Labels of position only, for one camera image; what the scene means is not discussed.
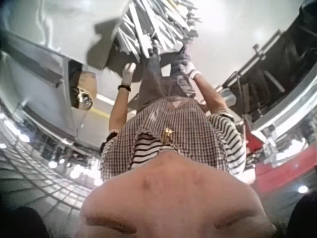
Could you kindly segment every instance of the striped shirt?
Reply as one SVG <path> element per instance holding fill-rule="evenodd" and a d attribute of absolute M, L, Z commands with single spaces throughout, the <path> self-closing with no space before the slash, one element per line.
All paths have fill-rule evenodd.
<path fill-rule="evenodd" d="M 217 138 L 225 148 L 227 155 L 227 164 L 232 175 L 238 175 L 243 172 L 246 162 L 246 146 L 241 134 L 237 131 L 233 117 L 227 112 L 221 111 L 218 114 L 211 114 L 208 117 L 210 123 L 215 129 Z M 106 160 L 105 154 L 113 145 L 117 132 L 112 132 L 106 143 L 101 148 L 102 160 Z M 144 163 L 154 158 L 161 151 L 175 151 L 170 144 L 162 143 L 160 140 L 153 138 L 148 134 L 141 134 L 135 144 L 134 156 L 131 169 L 142 166 Z"/>

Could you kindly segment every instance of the gold pin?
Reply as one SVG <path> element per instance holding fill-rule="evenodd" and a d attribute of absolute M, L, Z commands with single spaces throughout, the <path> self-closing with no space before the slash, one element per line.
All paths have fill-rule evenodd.
<path fill-rule="evenodd" d="M 167 143 L 168 139 L 169 141 L 171 141 L 171 135 L 172 135 L 173 131 L 169 128 L 165 129 L 165 134 L 164 134 L 164 142 Z"/>

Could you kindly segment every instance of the woman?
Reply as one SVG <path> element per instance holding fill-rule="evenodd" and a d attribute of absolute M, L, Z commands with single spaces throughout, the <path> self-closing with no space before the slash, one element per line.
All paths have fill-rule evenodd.
<path fill-rule="evenodd" d="M 174 151 L 192 160 L 237 175 L 245 166 L 245 145 L 222 97 L 190 61 L 185 48 L 171 64 L 171 77 L 162 77 L 158 53 L 150 58 L 140 86 L 137 115 L 127 120 L 127 104 L 135 64 L 126 66 L 110 115 L 103 147 L 104 180 Z M 198 88 L 211 112 L 195 99 Z"/>
<path fill-rule="evenodd" d="M 153 54 L 138 113 L 127 122 L 134 67 L 126 67 L 111 112 L 101 156 L 106 182 L 84 202 L 77 236 L 270 237 L 274 226 L 257 194 L 234 176 L 245 165 L 242 137 L 185 50 L 167 78 Z M 211 116 L 194 99 L 192 83 Z"/>

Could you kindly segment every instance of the white glove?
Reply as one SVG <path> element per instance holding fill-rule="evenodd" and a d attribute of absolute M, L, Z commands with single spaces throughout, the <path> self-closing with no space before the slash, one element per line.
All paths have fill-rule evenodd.
<path fill-rule="evenodd" d="M 133 73 L 136 68 L 135 63 L 128 63 L 122 72 L 122 84 L 131 86 Z"/>

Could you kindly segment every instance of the black bracelet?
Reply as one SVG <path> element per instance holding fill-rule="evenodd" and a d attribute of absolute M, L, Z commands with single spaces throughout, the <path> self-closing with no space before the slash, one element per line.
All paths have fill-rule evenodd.
<path fill-rule="evenodd" d="M 119 90 L 120 88 L 125 88 L 126 90 L 128 90 L 129 92 L 131 92 L 131 87 L 128 86 L 128 85 L 121 84 L 121 85 L 119 85 L 118 90 Z"/>

